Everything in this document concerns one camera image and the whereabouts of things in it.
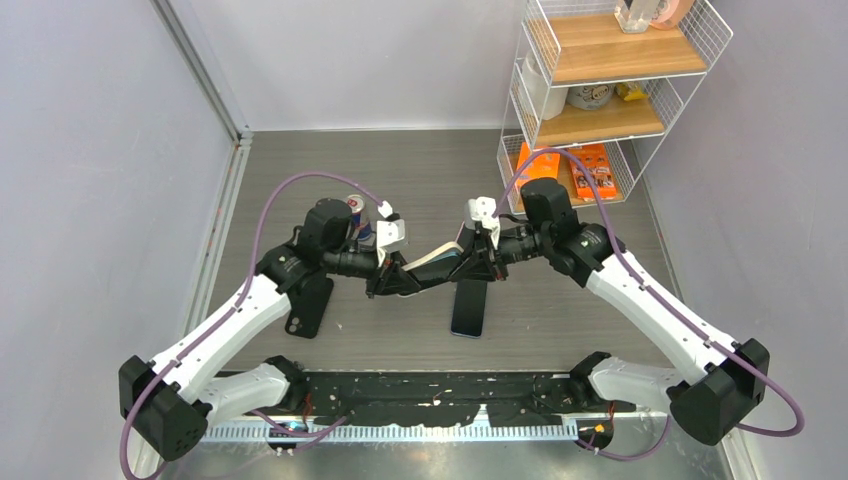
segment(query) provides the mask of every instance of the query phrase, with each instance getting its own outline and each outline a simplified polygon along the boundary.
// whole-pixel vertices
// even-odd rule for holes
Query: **white container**
[[[612,98],[613,87],[613,84],[571,87],[568,92],[568,104],[582,110],[597,110]]]
[[[524,80],[524,85],[527,86],[533,109],[536,110],[542,120],[550,120],[562,113],[562,109],[565,108],[565,98],[568,96],[568,88],[549,87],[545,77],[539,73],[536,59],[531,52],[528,52],[524,57],[524,63],[521,65],[521,78]],[[545,95],[548,97],[547,103],[545,102]]]
[[[624,33],[642,33],[648,29],[660,0],[618,0],[615,18]]]

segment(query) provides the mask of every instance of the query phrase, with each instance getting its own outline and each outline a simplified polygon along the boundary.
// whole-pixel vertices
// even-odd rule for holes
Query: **orange package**
[[[574,186],[577,187],[577,197],[581,200],[595,200],[592,195],[592,189],[587,182],[591,181],[598,187],[598,193],[601,198],[609,200],[618,195],[618,189],[615,187],[615,176],[612,173],[612,166],[607,158],[607,151],[602,143],[593,143],[591,145],[583,145],[582,147],[573,147],[568,149],[575,157],[583,162],[583,165],[592,173],[591,179],[586,179],[583,172],[577,168],[573,160],[569,160],[571,164],[571,176],[574,178]]]
[[[523,142],[521,144],[521,153],[518,154],[517,166],[524,164],[524,161],[527,160],[527,157],[529,156],[530,147],[527,146],[526,142]],[[560,155],[558,153],[546,153],[536,157],[536,159],[533,160],[533,163],[524,169],[524,171],[521,172],[521,175],[518,176],[518,180],[515,182],[515,188],[520,190],[525,183],[537,178],[557,178],[557,174],[559,173],[559,157]]]

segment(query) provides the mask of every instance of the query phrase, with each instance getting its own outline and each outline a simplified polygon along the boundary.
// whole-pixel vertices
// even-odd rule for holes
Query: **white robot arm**
[[[301,405],[308,390],[305,374],[283,357],[273,357],[231,377],[215,376],[251,338],[277,319],[286,319],[285,331],[292,335],[317,335],[333,288],[327,274],[366,279],[369,297],[410,295],[447,282],[504,280],[508,264],[539,256],[616,307],[675,367],[629,364],[596,352],[571,370],[571,377],[586,385],[587,395],[671,413],[687,433],[706,444],[717,443],[762,401],[762,382],[692,335],[631,278],[612,254],[611,242],[620,242],[610,239],[600,225],[579,223],[561,185],[553,179],[540,179],[526,184],[521,193],[526,223],[502,231],[500,224],[492,221],[494,201],[478,198],[466,205],[468,228],[457,244],[461,253],[436,255],[412,264],[399,253],[406,244],[399,217],[378,222],[376,248],[358,251],[347,248],[350,208],[338,200],[319,201],[296,237],[271,249],[258,263],[242,303],[237,299],[244,285],[183,340],[150,362],[134,356],[121,367],[124,417],[154,377],[234,307],[225,323],[167,372],[133,422],[165,460],[184,455],[209,425],[256,408],[283,406],[294,411]],[[742,345],[710,326],[655,282],[632,253],[624,255],[645,284],[696,321],[711,342],[732,347],[751,365],[767,371],[768,351],[756,340]]]

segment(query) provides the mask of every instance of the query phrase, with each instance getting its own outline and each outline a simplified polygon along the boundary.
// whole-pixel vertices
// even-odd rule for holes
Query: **white bracket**
[[[627,363],[616,357],[595,366],[589,383],[604,400],[624,400],[658,412],[669,412],[671,399],[666,391],[683,381],[673,368]]]
[[[497,203],[494,198],[477,197],[465,203],[465,226],[474,228],[474,224],[480,222],[483,228],[490,232],[492,245],[498,248],[498,240],[501,236],[501,221],[492,215],[495,213]]]
[[[394,213],[394,209],[387,200],[383,200],[383,203],[377,205],[377,213],[383,218],[389,218]]]
[[[283,401],[289,381],[277,367],[263,363],[231,377],[215,378],[200,392],[199,400],[212,406],[206,415],[209,428],[256,408]]]
[[[386,255],[393,252],[399,252],[403,247],[407,246],[409,241],[406,239],[406,222],[402,219],[394,222],[384,220],[377,221],[377,261],[380,265],[386,259]]]

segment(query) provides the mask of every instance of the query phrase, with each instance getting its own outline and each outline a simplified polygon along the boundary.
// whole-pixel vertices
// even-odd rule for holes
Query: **cable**
[[[333,433],[333,430],[335,430],[336,428],[338,428],[339,426],[341,426],[342,424],[344,424],[347,421],[347,417],[339,417],[339,419],[336,420],[335,423],[333,423],[332,425],[330,425],[327,428],[324,428],[322,430],[318,430],[317,432],[296,432],[296,431],[288,430],[288,429],[280,426],[271,417],[269,417],[268,415],[265,415],[264,413],[260,412],[259,410],[251,410],[250,413],[256,415],[257,417],[261,418],[262,420],[265,420],[265,422],[268,423],[268,425],[271,425],[271,429],[278,432],[278,433],[282,433],[284,435],[288,435],[290,437],[295,437],[295,438],[314,438],[314,440],[307,443],[306,445],[312,445],[312,444],[318,443],[318,441],[320,441],[322,438],[326,437],[327,435]],[[302,452],[303,450],[301,448],[305,447],[306,445],[301,445],[297,448],[293,448],[292,451],[293,452]]]
[[[147,398],[150,396],[150,393],[153,391],[153,388],[158,385],[159,382],[162,381],[162,379],[165,378],[168,373],[171,372],[171,370],[173,370],[177,365],[179,365],[182,359],[188,356],[192,350],[197,348],[198,345],[203,343],[203,341],[209,338],[213,333],[215,333],[216,330],[218,330],[218,328],[221,327],[221,325],[223,325],[230,317],[232,317],[233,314],[236,313],[238,308],[241,306],[241,304],[244,303],[244,301],[247,299],[247,295],[250,292],[250,286],[253,284],[253,270],[256,265],[256,258],[259,255],[259,240],[262,237],[262,230],[265,227],[265,221],[268,218],[268,212],[271,210],[271,206],[274,204],[274,201],[277,199],[277,196],[279,196],[280,193],[286,187],[298,180],[302,180],[308,177],[323,177],[337,180],[344,184],[350,185],[356,190],[359,190],[363,195],[377,203],[378,206],[382,206],[383,204],[383,200],[379,199],[376,195],[365,189],[365,187],[363,187],[359,183],[349,178],[342,177],[340,175],[319,171],[302,172],[298,173],[297,175],[292,175],[291,177],[287,178],[285,181],[280,183],[277,188],[275,188],[274,191],[271,192],[271,196],[269,196],[268,200],[265,202],[265,206],[262,208],[262,213],[259,215],[259,222],[256,225],[256,235],[253,238],[253,250],[250,253],[250,264],[248,265],[247,275],[244,280],[244,289],[241,292],[241,295],[236,299],[233,306],[221,316],[221,318],[219,318],[215,323],[213,323],[211,327],[209,327],[205,332],[203,332],[203,334],[198,336],[193,342],[188,344],[180,353],[177,354],[177,357],[174,360],[171,360],[162,369],[162,371],[159,372],[159,374],[156,375],[153,380],[147,384],[144,390],[141,391],[141,394],[136,399],[132,408],[130,408],[129,413],[127,414],[127,420],[126,422],[124,422],[124,426],[121,429],[121,442],[119,446],[121,471],[123,472],[124,477],[126,477],[127,480],[154,480],[162,474],[162,471],[164,471],[166,462],[163,462],[162,465],[160,465],[159,468],[156,470],[156,472],[146,478],[136,477],[135,474],[133,474],[132,472],[132,468],[129,464],[127,447],[129,443],[130,431],[132,431],[132,425],[133,423],[135,423],[135,419],[138,416],[138,412],[139,410],[141,410],[141,406],[144,405],[144,402],[147,401]]]
[[[306,425],[306,417],[312,414],[312,392],[306,394],[306,398],[303,400],[303,424]]]
[[[610,408],[607,410],[607,414],[610,416],[610,429],[615,432],[615,400],[610,402]]]
[[[454,242],[458,242],[458,241],[459,241],[459,237],[461,237],[461,236],[462,236],[462,229],[463,229],[463,228],[465,228],[465,222],[462,222],[462,223],[460,223],[460,224],[459,224],[459,231],[458,231],[458,232],[456,232],[456,238],[453,240]]]
[[[668,439],[669,433],[671,433],[671,417],[666,417],[665,427],[663,427],[663,433],[662,433],[662,435],[660,435],[660,438],[659,438],[659,440],[657,440],[657,443],[655,443],[653,447],[645,450],[644,452],[642,452],[638,455],[619,455],[617,453],[610,453],[610,452],[607,452],[605,450],[596,449],[595,447],[592,446],[592,441],[595,439],[594,433],[589,438],[588,442],[578,438],[577,443],[583,448],[586,448],[586,449],[589,449],[589,450],[594,450],[596,455],[600,455],[604,458],[609,458],[609,459],[612,459],[612,460],[618,460],[620,462],[633,462],[633,461],[636,461],[636,460],[641,460],[643,458],[650,457],[651,455],[657,453],[657,450],[659,450],[660,447],[662,447],[663,444],[665,443],[665,441]]]
[[[585,165],[583,165],[583,162],[580,161],[580,159],[578,159],[577,157],[575,157],[574,155],[572,155],[570,152],[568,152],[565,149],[562,149],[562,148],[542,148],[542,149],[536,150],[529,157],[527,157],[527,159],[524,161],[524,163],[522,163],[518,167],[518,169],[516,169],[515,174],[510,179],[509,183],[507,184],[506,190],[504,191],[503,195],[501,196],[500,200],[498,201],[497,207],[495,208],[495,213],[492,214],[492,216],[497,216],[500,209],[503,208],[503,205],[506,202],[506,199],[507,199],[509,193],[512,191],[512,188],[515,186],[515,182],[518,180],[518,176],[531,163],[533,163],[533,160],[535,160],[536,157],[538,157],[539,155],[544,155],[546,153],[559,153],[560,155],[563,155],[564,157],[566,157],[569,160],[571,160],[572,162],[574,162],[574,164],[577,165],[577,168],[580,169],[580,171],[583,173],[583,175],[586,176],[586,178],[591,177],[591,172],[589,172],[589,169],[586,168]],[[595,186],[594,182],[589,182],[589,188],[592,189],[592,195],[595,197],[595,202],[598,205],[598,211],[600,212],[601,219],[604,222],[604,226],[607,229],[607,234],[609,235],[610,239],[613,239],[613,238],[615,238],[615,230],[613,229],[612,222],[610,221],[609,215],[607,214],[606,207],[604,206],[604,203],[601,200],[601,195],[598,192],[598,188],[597,188],[597,186]],[[795,426],[793,426],[792,428],[789,428],[787,430],[771,430],[771,429],[753,427],[753,426],[744,425],[744,424],[737,425],[737,428],[739,428],[740,430],[745,430],[745,431],[751,432],[751,433],[756,433],[758,435],[766,435],[766,436],[770,436],[770,437],[791,437],[791,436],[795,436],[795,435],[801,433],[801,431],[804,429],[804,426],[806,425],[806,420],[804,418],[804,412],[801,411],[801,406],[798,404],[797,401],[795,401],[794,398],[792,398],[792,396],[789,394],[789,392],[784,390],[783,387],[778,385],[774,380],[769,378],[763,372],[754,368],[751,364],[749,364],[748,362],[746,362],[745,360],[740,358],[738,355],[733,353],[733,351],[731,351],[730,349],[728,349],[724,345],[721,345],[718,342],[713,342],[712,340],[710,340],[709,335],[707,335],[704,331],[702,331],[700,328],[698,328],[698,326],[694,322],[692,322],[691,320],[686,318],[686,316],[683,315],[680,311],[678,311],[676,308],[674,308],[674,306],[671,303],[669,303],[668,300],[666,300],[659,292],[657,292],[650,285],[645,285],[645,279],[642,278],[641,275],[639,275],[639,273],[636,271],[636,269],[634,269],[629,263],[627,263],[627,259],[624,258],[624,254],[621,251],[621,248],[619,247],[618,242],[611,240],[610,244],[612,245],[612,248],[613,248],[613,251],[615,252],[616,258],[618,258],[618,261],[621,262],[621,264],[627,270],[628,274],[630,274],[630,276],[633,279],[635,279],[637,282],[639,282],[641,287],[644,288],[645,291],[649,292],[651,294],[651,296],[654,297],[654,299],[657,302],[659,302],[660,305],[663,306],[663,308],[665,308],[669,313],[671,313],[675,318],[677,318],[681,323],[683,323],[689,330],[692,331],[693,334],[695,334],[698,338],[703,340],[704,343],[708,347],[714,347],[722,355],[731,359],[734,363],[739,365],[746,372],[750,373],[755,378],[757,378],[758,380],[760,380],[761,382],[766,384],[769,388],[771,388],[775,393],[777,393],[777,395],[780,398],[782,398],[787,403],[787,405],[789,405],[789,408],[792,409],[792,413],[795,414]]]

